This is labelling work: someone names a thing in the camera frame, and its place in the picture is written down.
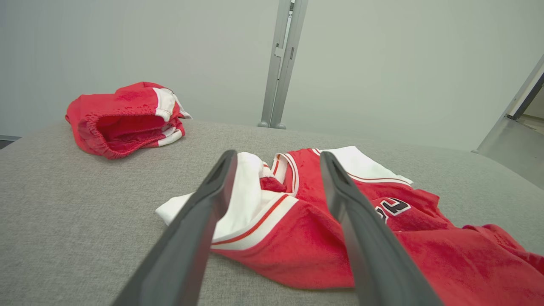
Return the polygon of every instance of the white fabric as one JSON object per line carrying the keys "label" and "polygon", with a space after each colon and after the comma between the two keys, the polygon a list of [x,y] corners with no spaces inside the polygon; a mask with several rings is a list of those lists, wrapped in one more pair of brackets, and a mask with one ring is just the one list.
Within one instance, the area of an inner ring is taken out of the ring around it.
{"label": "white fabric", "polygon": [[282,199],[283,195],[285,195],[285,193],[263,191],[262,203],[264,203],[265,206],[263,206],[263,209],[261,209],[259,214],[243,228],[230,235],[221,237],[221,239],[212,241],[212,243],[227,241],[229,239],[235,239],[235,241],[212,245],[212,249],[245,250],[262,241],[298,201],[297,198],[288,195]]}
{"label": "white fabric", "polygon": [[180,107],[180,113],[187,119],[192,119],[191,115],[187,113],[181,103],[177,99],[177,96],[168,88],[155,88],[153,90],[157,94],[157,108],[155,109],[155,116],[160,116],[164,121],[169,121],[174,111],[174,105],[178,104]]}
{"label": "white fabric", "polygon": [[[247,152],[238,153],[238,167],[232,187],[231,200],[223,218],[217,222],[213,241],[236,232],[251,223],[268,203],[262,202],[259,176],[264,173],[260,158]],[[156,213],[170,224],[192,194],[171,198],[156,209]]]}
{"label": "white fabric", "polygon": [[299,190],[299,182],[300,182],[299,168],[296,166],[295,159],[289,153],[285,153],[285,154],[278,153],[276,154],[276,157],[274,157],[273,168],[275,170],[274,175],[276,176],[276,179],[280,183],[283,183],[285,181],[285,175],[286,175],[287,169],[289,168],[291,169],[291,171],[293,172],[293,182],[292,182],[291,190],[293,192],[290,193],[290,195],[295,196]]}
{"label": "white fabric", "polygon": [[180,139],[183,136],[183,134],[181,134],[181,131],[175,126],[171,126],[170,128],[163,131],[163,135],[164,138],[157,141],[157,146],[163,146],[173,143],[174,141]]}
{"label": "white fabric", "polygon": [[355,180],[363,182],[399,182],[406,185],[413,183],[410,179],[407,179],[402,175],[397,175],[373,161],[355,146],[346,146],[344,148],[331,150],[313,149],[313,152],[317,155],[320,155],[323,151],[333,153],[342,167],[344,167],[344,170]]}
{"label": "white fabric", "polygon": [[268,165],[263,163],[263,169],[261,172],[259,172],[259,178],[273,178],[274,174],[272,173],[272,170],[268,168]]}

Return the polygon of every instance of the jersey number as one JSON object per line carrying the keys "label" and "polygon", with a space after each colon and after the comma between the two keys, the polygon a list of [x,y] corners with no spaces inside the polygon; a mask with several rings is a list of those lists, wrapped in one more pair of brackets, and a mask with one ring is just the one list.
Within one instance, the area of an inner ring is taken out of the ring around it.
{"label": "jersey number", "polygon": [[385,198],[385,200],[382,200],[380,204],[383,209],[379,206],[376,206],[374,209],[378,215],[380,215],[380,218],[384,223],[387,223],[387,220],[389,219],[389,216],[385,213],[385,210],[396,216],[412,208],[410,204],[395,198]]}

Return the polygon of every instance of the basketball jersey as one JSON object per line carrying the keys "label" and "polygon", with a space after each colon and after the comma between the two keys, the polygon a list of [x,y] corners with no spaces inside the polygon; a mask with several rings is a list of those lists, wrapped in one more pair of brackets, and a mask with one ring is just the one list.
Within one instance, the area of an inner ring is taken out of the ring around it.
{"label": "basketball jersey", "polygon": [[[440,213],[438,196],[413,189],[411,180],[354,146],[329,151],[446,305],[544,304],[541,256],[526,252],[496,225],[455,227]],[[327,209],[321,152],[277,154],[270,169],[255,155],[240,153],[230,206],[217,223],[212,251],[287,286],[354,287],[341,225]],[[266,190],[269,186],[283,192]],[[157,209],[167,223],[164,216],[173,219],[181,209],[175,199]]]}

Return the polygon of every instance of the white jersey trim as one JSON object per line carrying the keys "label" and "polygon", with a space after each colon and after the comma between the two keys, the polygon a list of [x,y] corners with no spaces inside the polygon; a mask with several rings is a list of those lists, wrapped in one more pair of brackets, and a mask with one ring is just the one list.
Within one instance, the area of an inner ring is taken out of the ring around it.
{"label": "white jersey trim", "polygon": [[274,158],[274,163],[272,168],[274,169],[273,174],[280,183],[285,182],[285,174],[287,172],[287,166],[291,167],[293,173],[293,182],[292,182],[292,192],[288,193],[292,196],[296,196],[296,193],[299,190],[299,170],[296,167],[295,159],[289,153],[278,153]]}
{"label": "white jersey trim", "polygon": [[255,246],[274,229],[298,201],[297,198],[286,193],[271,191],[263,191],[263,193],[273,193],[274,197],[247,226],[229,235],[214,239],[212,249],[245,250]]}
{"label": "white jersey trim", "polygon": [[[238,167],[236,168],[231,198],[227,212],[215,226],[214,241],[246,228],[272,200],[269,192],[273,196],[279,194],[272,191],[261,191],[259,177],[266,175],[265,170],[267,168],[256,155],[247,152],[238,153]],[[191,195],[186,194],[171,198],[157,208],[156,213],[169,225]]]}
{"label": "white jersey trim", "polygon": [[321,155],[321,152],[323,151],[333,153],[348,175],[359,182],[401,183],[408,186],[413,183],[412,180],[407,179],[402,175],[397,175],[373,161],[353,145],[330,150],[312,149],[312,151],[317,155]]}

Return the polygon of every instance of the red fabric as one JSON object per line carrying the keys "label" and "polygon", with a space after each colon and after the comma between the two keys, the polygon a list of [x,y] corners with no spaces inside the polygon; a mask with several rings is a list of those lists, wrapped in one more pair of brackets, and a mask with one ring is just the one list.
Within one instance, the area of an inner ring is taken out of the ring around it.
{"label": "red fabric", "polygon": [[275,178],[261,178],[259,182],[262,190],[286,192],[286,187]]}
{"label": "red fabric", "polygon": [[[288,167],[284,185],[289,189],[299,180],[299,201],[255,246],[213,251],[287,286],[353,287],[342,228],[326,205],[319,156],[309,149],[290,155],[298,178]],[[543,257],[525,251],[500,227],[460,229],[440,212],[432,193],[402,183],[354,181],[445,305],[544,305]]]}
{"label": "red fabric", "polygon": [[85,152],[108,159],[123,158],[140,148],[158,146],[163,131],[175,127],[185,135],[176,103],[170,119],[156,115],[155,88],[159,84],[140,82],[118,89],[115,94],[81,95],[67,109],[77,145]]}

